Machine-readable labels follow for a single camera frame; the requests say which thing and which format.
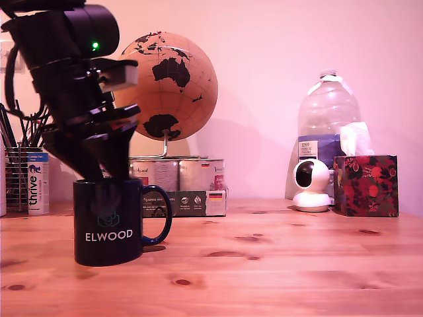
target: mug logo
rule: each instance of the mug logo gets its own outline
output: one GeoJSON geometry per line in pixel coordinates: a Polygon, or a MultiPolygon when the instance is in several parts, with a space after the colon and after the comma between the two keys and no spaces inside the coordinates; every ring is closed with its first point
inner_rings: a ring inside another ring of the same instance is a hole
{"type": "Polygon", "coordinates": [[[107,216],[98,216],[97,217],[97,224],[100,227],[114,227],[119,223],[119,215],[116,212],[113,212],[107,216]]]}

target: tissue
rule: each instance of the tissue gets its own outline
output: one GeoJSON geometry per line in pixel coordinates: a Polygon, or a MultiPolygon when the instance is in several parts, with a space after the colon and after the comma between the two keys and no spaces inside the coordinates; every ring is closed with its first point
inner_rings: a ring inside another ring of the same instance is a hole
{"type": "Polygon", "coordinates": [[[352,122],[340,128],[341,149],[347,156],[374,155],[365,122],[352,122]]]}

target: tin can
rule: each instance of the tin can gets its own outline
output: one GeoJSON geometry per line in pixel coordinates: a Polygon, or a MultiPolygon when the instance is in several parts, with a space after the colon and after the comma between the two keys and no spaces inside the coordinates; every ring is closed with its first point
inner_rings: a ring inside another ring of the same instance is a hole
{"type": "Polygon", "coordinates": [[[48,153],[28,153],[28,213],[44,215],[49,209],[48,153]]]}
{"type": "Polygon", "coordinates": [[[181,191],[226,190],[223,159],[188,159],[179,162],[181,191]]]}
{"type": "Polygon", "coordinates": [[[177,160],[130,158],[130,174],[132,177],[142,179],[144,186],[158,185],[167,192],[179,190],[177,160]]]}

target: german flag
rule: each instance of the german flag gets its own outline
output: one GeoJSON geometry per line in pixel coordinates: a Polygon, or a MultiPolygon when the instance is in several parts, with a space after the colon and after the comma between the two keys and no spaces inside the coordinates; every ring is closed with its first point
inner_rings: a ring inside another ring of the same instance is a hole
{"type": "Polygon", "coordinates": [[[210,193],[209,194],[210,200],[219,201],[223,199],[223,193],[210,193]]]}

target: black mug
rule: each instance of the black mug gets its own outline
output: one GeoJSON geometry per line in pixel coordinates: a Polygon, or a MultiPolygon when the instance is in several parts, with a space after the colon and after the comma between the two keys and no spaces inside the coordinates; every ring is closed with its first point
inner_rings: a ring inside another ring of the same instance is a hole
{"type": "Polygon", "coordinates": [[[75,261],[87,266],[116,265],[141,256],[144,246],[162,242],[172,225],[172,207],[159,186],[140,179],[73,183],[75,261]],[[156,238],[143,235],[142,195],[159,192],[167,207],[166,223],[156,238]]]}

